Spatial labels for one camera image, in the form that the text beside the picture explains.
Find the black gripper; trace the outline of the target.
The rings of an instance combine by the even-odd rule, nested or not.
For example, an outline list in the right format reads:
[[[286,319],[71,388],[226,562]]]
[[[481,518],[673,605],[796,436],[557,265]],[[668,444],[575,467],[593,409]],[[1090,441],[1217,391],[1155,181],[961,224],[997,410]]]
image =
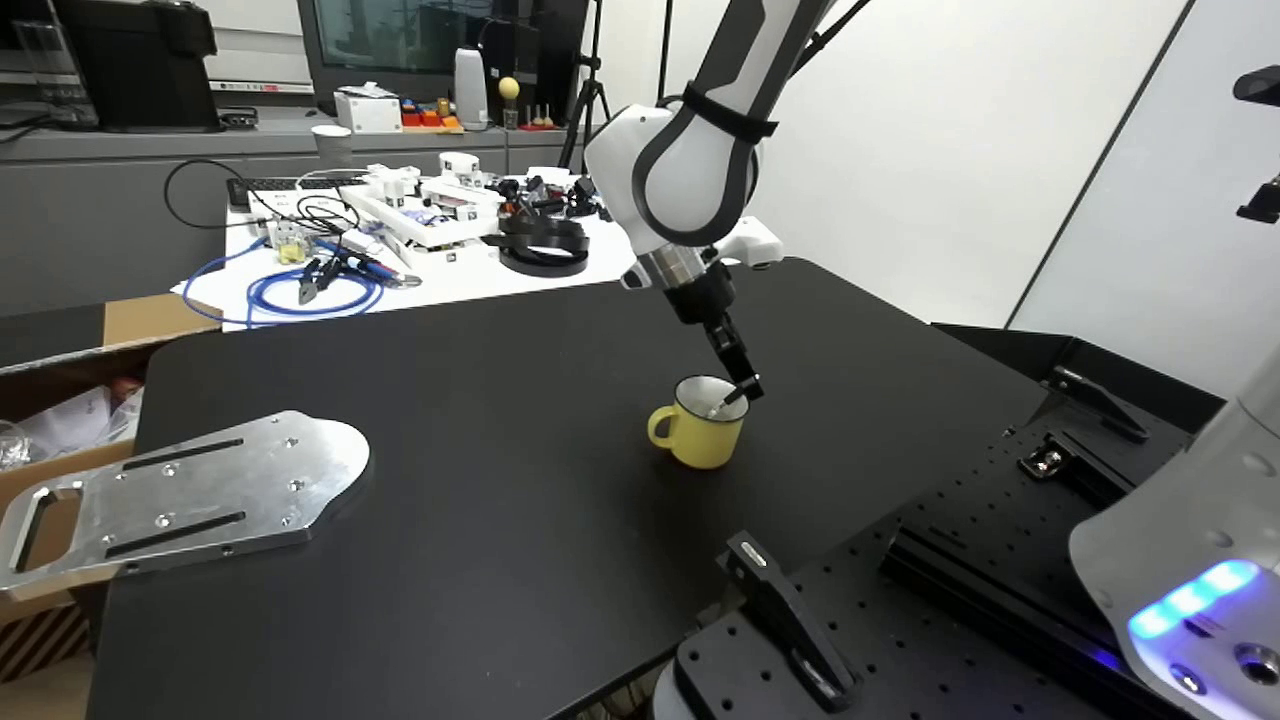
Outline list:
[[[733,330],[733,272],[725,265],[708,265],[697,272],[678,272],[665,279],[665,297],[686,324],[701,324],[715,358],[725,368],[727,391],[725,401],[760,401],[764,375],[757,370],[749,343]]]

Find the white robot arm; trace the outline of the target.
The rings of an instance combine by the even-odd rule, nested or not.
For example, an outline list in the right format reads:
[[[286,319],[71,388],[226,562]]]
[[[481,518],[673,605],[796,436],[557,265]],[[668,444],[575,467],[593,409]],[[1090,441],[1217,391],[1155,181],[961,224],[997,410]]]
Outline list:
[[[705,329],[733,401],[760,401],[764,378],[733,324],[736,291],[715,244],[752,199],[757,142],[775,132],[774,106],[828,6],[727,0],[679,100],[630,104],[586,142],[587,181],[633,244],[624,289],[662,289],[686,324]]]

